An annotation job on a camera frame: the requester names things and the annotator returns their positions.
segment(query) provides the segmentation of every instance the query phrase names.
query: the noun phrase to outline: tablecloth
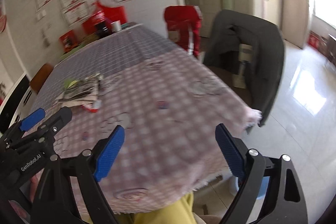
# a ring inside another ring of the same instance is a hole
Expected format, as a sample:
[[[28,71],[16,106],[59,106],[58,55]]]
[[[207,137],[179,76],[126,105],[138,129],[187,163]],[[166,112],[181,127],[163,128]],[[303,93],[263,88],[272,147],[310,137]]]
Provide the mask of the tablecloth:
[[[73,118],[56,136],[61,157],[77,156],[106,138],[117,124],[125,128],[109,175],[99,182],[115,213],[150,212],[206,184],[227,166],[215,140],[224,123],[231,134],[260,119],[225,83],[171,41],[136,25],[91,43],[56,66],[31,111],[46,118],[67,78],[100,72],[109,92],[96,113],[72,108]],[[85,213],[72,178],[79,211]]]

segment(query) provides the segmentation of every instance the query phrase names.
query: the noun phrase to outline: wooden chair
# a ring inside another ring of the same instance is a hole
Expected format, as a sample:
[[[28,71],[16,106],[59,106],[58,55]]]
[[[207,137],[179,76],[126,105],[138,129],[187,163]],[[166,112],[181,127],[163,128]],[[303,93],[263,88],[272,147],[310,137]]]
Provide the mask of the wooden chair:
[[[42,88],[44,82],[50,75],[50,73],[53,71],[54,67],[50,65],[49,63],[44,64],[37,74],[32,78],[32,80],[29,82],[29,85],[33,91],[36,92],[36,94],[39,93],[40,89]]]

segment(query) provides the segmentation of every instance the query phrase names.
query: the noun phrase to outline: person's leg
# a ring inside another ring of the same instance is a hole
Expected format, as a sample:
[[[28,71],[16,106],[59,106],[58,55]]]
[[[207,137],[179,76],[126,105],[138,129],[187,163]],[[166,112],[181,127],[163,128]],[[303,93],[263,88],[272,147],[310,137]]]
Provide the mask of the person's leg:
[[[189,193],[165,208],[134,215],[134,224],[196,224],[193,216],[194,194]]]

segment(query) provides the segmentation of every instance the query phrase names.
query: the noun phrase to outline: window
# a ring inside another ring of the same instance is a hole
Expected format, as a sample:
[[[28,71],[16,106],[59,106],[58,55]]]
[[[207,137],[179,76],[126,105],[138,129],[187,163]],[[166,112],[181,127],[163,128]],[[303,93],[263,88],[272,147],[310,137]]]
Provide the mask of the window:
[[[315,15],[330,25],[336,26],[336,1],[315,0]]]

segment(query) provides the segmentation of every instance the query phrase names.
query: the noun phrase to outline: tile floor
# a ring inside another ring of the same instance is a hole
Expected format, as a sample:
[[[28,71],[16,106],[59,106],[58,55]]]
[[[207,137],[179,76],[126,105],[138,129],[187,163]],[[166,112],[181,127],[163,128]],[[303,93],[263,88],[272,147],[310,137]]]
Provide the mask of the tile floor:
[[[298,173],[309,224],[322,215],[336,192],[336,70],[325,57],[307,46],[285,42],[283,77],[271,114],[262,128],[254,127],[242,139],[263,155],[288,154]],[[194,211],[223,216],[233,196],[228,191],[230,170],[195,192]],[[263,200],[255,203],[249,221],[257,218]]]

